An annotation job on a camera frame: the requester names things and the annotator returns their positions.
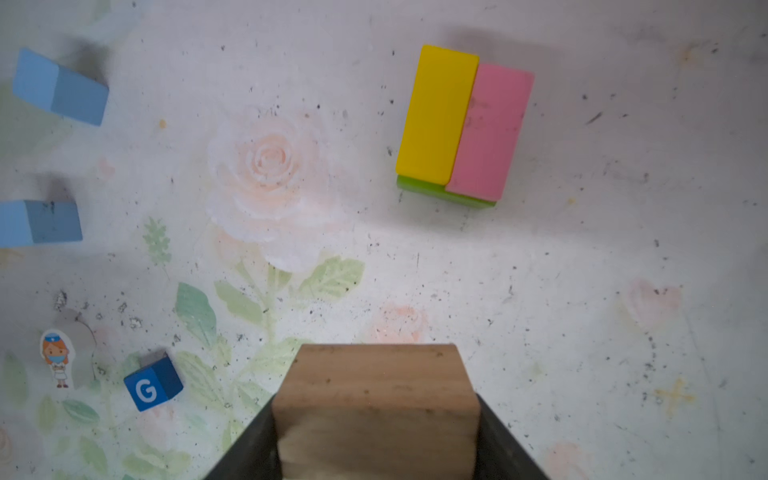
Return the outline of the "yellow rectangular block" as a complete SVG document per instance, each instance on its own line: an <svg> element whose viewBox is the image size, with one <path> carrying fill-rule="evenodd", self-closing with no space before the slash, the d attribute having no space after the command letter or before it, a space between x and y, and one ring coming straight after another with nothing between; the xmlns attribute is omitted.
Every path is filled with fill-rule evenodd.
<svg viewBox="0 0 768 480"><path fill-rule="evenodd" d="M479 57L422 47L396 174L445 186L451 178Z"/></svg>

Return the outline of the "natural wood rectangular block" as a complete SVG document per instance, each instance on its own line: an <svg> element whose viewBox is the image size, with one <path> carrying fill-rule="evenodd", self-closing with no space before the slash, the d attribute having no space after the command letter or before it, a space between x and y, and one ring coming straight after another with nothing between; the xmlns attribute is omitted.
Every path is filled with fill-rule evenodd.
<svg viewBox="0 0 768 480"><path fill-rule="evenodd" d="M452 344L305 344L272 401L286 479L470 479L481 415Z"/></svg>

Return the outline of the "pink rectangular block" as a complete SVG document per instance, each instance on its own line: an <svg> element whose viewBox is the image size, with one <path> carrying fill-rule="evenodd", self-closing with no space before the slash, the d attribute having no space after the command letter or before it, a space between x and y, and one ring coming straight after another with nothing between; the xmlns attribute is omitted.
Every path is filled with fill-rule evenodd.
<svg viewBox="0 0 768 480"><path fill-rule="evenodd" d="M486 203L502 198L534 80L525 70L478 67L447 193Z"/></svg>

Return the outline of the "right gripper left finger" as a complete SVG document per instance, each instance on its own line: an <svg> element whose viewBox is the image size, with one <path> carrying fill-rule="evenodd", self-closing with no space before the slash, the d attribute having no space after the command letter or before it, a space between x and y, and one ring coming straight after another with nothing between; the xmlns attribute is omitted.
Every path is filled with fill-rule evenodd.
<svg viewBox="0 0 768 480"><path fill-rule="evenodd" d="M281 480L278 434L270 398L205 480Z"/></svg>

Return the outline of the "light blue cube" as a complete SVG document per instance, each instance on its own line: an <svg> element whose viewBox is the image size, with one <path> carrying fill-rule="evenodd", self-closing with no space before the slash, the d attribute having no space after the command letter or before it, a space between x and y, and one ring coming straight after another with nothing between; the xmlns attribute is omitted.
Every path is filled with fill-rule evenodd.
<svg viewBox="0 0 768 480"><path fill-rule="evenodd" d="M30 50L19 52L12 92L46 112L100 126L109 89Z"/></svg>
<svg viewBox="0 0 768 480"><path fill-rule="evenodd" d="M1 247L16 248L83 239L73 202L15 200L1 203Z"/></svg>

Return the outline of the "green rectangular block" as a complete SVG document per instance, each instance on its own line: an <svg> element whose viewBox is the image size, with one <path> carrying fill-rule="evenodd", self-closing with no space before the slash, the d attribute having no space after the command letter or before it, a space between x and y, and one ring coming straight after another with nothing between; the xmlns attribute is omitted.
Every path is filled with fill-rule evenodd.
<svg viewBox="0 0 768 480"><path fill-rule="evenodd" d="M413 179L406 176L398 175L396 179L396 184L400 189L405 191L410 191L413 193L418 193L421 195L426 195L426 196L438 198L441 200L458 203L458 204L472 207L472 208L478 208L478 209L493 208L496 205L495 202L486 201L486 200L474 198L471 196L451 193L446 191L444 186L422 181L422 180Z"/></svg>

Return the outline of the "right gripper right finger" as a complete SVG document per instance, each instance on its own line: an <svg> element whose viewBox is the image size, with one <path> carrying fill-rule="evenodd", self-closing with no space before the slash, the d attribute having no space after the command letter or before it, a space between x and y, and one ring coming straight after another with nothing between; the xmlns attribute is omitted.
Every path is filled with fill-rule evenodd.
<svg viewBox="0 0 768 480"><path fill-rule="evenodd" d="M477 395L480 419L474 480L548 480L485 400Z"/></svg>

